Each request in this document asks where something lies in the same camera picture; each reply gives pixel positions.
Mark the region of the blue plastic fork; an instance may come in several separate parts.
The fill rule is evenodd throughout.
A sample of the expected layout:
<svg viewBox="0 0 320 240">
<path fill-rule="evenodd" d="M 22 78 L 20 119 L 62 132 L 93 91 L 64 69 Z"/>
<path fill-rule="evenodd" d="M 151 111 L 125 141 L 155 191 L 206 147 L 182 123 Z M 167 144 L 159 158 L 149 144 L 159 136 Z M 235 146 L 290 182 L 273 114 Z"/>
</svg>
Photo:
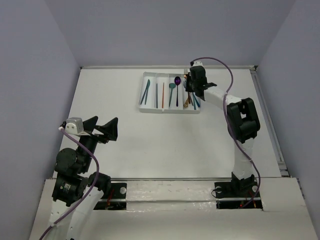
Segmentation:
<svg viewBox="0 0 320 240">
<path fill-rule="evenodd" d="M 194 100 L 195 100 L 197 107 L 200 108 L 201 105 L 200 105 L 200 102 L 198 101 L 197 97 L 194 96 Z"/>
</svg>

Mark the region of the iridescent rainbow fork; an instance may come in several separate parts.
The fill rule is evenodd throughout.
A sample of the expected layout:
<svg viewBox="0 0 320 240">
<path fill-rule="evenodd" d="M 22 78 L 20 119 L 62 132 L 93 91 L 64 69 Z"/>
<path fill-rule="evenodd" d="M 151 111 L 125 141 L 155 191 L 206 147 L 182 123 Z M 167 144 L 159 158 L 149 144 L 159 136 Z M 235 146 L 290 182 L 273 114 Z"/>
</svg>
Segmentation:
<svg viewBox="0 0 320 240">
<path fill-rule="evenodd" d="M 192 93 L 192 98 L 193 98 L 193 109 L 197 110 L 197 102 L 196 102 L 196 98 L 195 98 L 194 93 Z"/>
</svg>

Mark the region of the purple metal spoon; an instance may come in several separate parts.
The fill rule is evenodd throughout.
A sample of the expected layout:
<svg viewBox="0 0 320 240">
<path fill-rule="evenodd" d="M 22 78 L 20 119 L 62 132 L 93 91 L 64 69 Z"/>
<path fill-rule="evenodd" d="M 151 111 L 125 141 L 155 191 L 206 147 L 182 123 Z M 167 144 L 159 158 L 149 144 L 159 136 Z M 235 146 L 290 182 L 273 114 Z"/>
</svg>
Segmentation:
<svg viewBox="0 0 320 240">
<path fill-rule="evenodd" d="M 174 78 L 174 83 L 176 85 L 176 107 L 179 106 L 179 85 L 181 84 L 181 77 L 180 76 L 176 76 Z"/>
</svg>

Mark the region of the gold ornate fork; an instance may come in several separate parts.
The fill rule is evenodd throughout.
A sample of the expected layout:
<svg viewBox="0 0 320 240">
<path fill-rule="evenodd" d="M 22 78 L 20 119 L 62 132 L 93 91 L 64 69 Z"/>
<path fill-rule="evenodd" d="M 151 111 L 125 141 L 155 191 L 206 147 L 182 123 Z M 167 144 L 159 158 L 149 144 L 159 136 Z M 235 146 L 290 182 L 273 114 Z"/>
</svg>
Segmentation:
<svg viewBox="0 0 320 240">
<path fill-rule="evenodd" d="M 183 104 L 183 108 L 188 108 L 189 104 L 191 104 L 190 97 L 188 96 Z"/>
</svg>

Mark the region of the teal plastic spoon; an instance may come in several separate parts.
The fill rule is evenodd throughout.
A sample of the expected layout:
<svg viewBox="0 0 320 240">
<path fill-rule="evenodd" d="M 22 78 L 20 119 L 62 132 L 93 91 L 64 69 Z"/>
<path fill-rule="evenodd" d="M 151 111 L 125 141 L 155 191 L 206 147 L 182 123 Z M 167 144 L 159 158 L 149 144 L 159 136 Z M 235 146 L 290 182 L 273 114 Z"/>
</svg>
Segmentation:
<svg viewBox="0 0 320 240">
<path fill-rule="evenodd" d="M 169 104 L 168 104 L 169 107 L 171 107 L 172 95 L 173 95 L 173 90 L 174 90 L 175 87 L 176 87 L 176 84 L 174 82 L 169 84 L 169 90 L 170 90 L 170 92 L 169 92 Z"/>
</svg>

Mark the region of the orange chopstick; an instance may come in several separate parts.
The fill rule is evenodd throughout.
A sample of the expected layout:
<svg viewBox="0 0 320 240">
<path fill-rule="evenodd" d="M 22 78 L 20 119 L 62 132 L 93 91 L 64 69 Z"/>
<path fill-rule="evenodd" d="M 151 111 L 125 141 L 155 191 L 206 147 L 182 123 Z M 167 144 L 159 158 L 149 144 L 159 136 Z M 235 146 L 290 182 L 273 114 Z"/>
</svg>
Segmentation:
<svg viewBox="0 0 320 240">
<path fill-rule="evenodd" d="M 161 108 L 164 108 L 164 96 L 165 96 L 165 83 L 162 83 L 162 98 L 161 98 Z"/>
</svg>

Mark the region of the dark blue chopstick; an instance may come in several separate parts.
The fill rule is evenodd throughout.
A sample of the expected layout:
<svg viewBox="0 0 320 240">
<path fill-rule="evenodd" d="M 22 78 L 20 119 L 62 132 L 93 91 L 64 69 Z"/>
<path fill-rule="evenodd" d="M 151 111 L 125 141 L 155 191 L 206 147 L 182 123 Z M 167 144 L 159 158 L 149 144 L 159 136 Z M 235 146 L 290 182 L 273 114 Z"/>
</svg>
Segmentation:
<svg viewBox="0 0 320 240">
<path fill-rule="evenodd" d="M 158 109 L 158 83 L 155 85 L 155 108 Z"/>
</svg>

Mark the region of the teal plastic knife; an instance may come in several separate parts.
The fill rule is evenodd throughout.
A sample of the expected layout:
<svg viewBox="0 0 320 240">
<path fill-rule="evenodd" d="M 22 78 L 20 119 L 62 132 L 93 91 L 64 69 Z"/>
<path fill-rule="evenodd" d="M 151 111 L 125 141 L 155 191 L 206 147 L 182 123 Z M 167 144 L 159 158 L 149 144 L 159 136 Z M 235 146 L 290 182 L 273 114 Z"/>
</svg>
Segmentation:
<svg viewBox="0 0 320 240">
<path fill-rule="evenodd" d="M 145 90 L 144 90 L 144 94 L 143 94 L 143 100 L 144 100 L 144 104 L 147 104 L 147 99 L 148 99 L 148 92 L 149 92 L 149 87 L 150 87 L 151 81 L 148 79 L 146 86 L 145 86 Z"/>
</svg>

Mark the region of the rose gold fork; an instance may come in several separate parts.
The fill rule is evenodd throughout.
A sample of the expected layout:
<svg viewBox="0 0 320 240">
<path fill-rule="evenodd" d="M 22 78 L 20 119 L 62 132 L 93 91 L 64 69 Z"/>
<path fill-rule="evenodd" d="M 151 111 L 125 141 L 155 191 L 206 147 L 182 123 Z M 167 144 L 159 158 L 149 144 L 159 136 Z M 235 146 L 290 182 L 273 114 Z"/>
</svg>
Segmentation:
<svg viewBox="0 0 320 240">
<path fill-rule="evenodd" d="M 188 70 L 187 69 L 184 69 L 184 82 L 183 82 L 183 86 L 185 89 L 187 89 L 187 74 L 188 74 Z M 191 97 L 190 97 L 190 93 L 187 92 L 187 103 L 186 104 L 192 104 L 192 101 L 191 101 Z"/>
</svg>

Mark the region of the dark blue plastic knife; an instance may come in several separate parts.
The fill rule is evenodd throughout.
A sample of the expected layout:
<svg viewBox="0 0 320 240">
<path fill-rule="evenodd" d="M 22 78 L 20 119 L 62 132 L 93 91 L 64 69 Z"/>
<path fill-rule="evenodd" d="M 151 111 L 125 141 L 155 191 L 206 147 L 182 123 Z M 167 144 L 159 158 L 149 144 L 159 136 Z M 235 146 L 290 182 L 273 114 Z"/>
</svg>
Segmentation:
<svg viewBox="0 0 320 240">
<path fill-rule="evenodd" d="M 142 95 L 142 98 L 141 98 L 140 104 L 142 104 L 142 103 L 143 103 L 143 101 L 144 101 L 144 99 L 145 99 L 145 97 L 146 97 L 147 95 L 148 95 L 148 89 L 146 88 L 146 89 L 144 90 L 143 95 Z"/>
</svg>

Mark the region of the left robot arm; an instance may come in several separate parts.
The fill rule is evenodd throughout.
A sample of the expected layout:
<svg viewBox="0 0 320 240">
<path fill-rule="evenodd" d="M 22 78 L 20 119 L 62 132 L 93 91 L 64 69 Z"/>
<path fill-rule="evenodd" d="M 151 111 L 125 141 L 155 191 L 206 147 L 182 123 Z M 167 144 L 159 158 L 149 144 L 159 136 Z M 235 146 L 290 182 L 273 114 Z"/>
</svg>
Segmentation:
<svg viewBox="0 0 320 240">
<path fill-rule="evenodd" d="M 53 204 L 42 240 L 78 240 L 98 201 L 112 193 L 111 177 L 100 172 L 94 153 L 98 144 L 117 140 L 119 119 L 104 125 L 98 119 L 71 117 L 59 127 L 77 148 L 64 148 L 56 156 Z"/>
</svg>

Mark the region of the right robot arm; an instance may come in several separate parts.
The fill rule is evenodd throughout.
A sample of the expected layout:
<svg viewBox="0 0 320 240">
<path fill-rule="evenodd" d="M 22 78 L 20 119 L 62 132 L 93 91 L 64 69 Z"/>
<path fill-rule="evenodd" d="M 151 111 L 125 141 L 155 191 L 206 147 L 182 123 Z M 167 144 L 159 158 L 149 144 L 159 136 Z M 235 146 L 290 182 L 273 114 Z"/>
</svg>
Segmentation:
<svg viewBox="0 0 320 240">
<path fill-rule="evenodd" d="M 186 76 L 186 91 L 223 111 L 227 131 L 234 143 L 234 165 L 230 181 L 216 182 L 212 195 L 216 199 L 254 198 L 260 189 L 261 175 L 252 160 L 254 139 L 261 129 L 254 101 L 239 98 L 208 82 L 202 62 L 195 61 Z"/>
</svg>

